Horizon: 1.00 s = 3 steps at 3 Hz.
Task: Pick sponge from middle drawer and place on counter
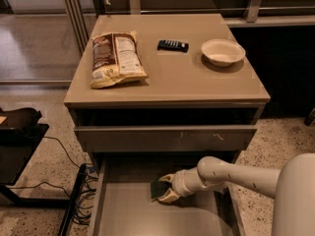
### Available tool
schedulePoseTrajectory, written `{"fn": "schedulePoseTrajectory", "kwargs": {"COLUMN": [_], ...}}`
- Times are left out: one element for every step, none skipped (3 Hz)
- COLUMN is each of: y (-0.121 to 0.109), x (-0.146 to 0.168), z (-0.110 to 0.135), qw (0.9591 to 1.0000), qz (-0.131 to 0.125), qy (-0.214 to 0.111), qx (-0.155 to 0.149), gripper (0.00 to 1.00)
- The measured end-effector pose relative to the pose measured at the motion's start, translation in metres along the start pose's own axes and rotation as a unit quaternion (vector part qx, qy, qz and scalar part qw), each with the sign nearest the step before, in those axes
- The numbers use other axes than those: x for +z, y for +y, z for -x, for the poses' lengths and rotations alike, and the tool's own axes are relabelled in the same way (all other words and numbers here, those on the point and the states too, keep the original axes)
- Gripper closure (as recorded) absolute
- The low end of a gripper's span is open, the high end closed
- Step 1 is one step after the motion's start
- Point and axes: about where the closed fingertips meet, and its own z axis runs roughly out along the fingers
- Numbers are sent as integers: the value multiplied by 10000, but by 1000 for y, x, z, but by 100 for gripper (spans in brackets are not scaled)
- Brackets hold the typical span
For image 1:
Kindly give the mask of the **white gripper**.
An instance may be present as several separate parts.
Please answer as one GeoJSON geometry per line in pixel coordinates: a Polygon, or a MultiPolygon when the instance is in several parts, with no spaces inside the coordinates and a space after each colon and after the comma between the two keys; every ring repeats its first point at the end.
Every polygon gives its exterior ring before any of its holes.
{"type": "Polygon", "coordinates": [[[171,183],[172,189],[159,190],[157,192],[157,200],[160,203],[171,204],[177,201],[180,197],[188,197],[193,195],[193,192],[188,188],[188,181],[191,178],[190,170],[180,170],[175,174],[166,174],[158,180],[160,182],[171,183]]]}

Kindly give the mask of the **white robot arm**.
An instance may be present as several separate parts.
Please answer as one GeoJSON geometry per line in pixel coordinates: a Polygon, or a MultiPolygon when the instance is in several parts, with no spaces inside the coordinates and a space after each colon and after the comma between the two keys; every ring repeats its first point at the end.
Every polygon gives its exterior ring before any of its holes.
{"type": "Polygon", "coordinates": [[[299,154],[281,169],[238,165],[205,156],[196,167],[151,183],[151,198],[171,204],[233,183],[274,200],[272,236],[314,236],[315,154],[299,154]]]}

